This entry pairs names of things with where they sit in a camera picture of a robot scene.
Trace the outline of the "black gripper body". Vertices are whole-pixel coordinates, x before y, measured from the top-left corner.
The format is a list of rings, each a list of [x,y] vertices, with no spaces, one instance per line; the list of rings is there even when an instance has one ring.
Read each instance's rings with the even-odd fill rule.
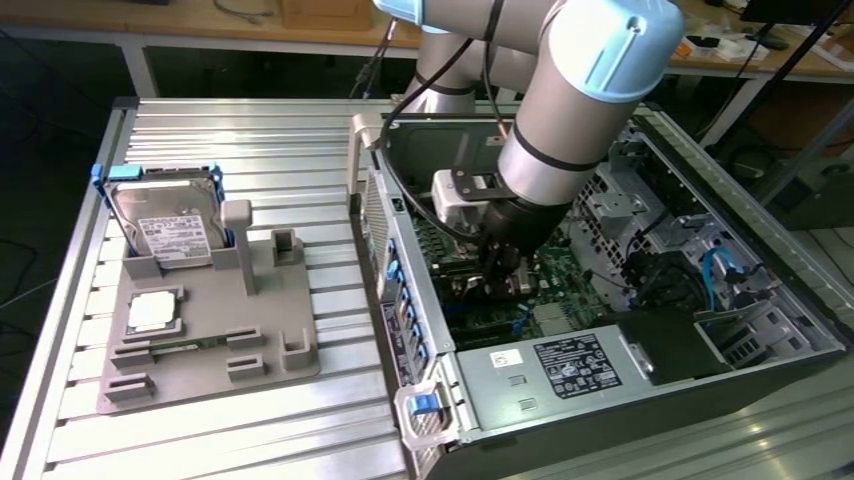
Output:
[[[521,198],[491,200],[481,221],[479,260],[491,263],[530,257],[568,213],[568,203],[545,206]]]

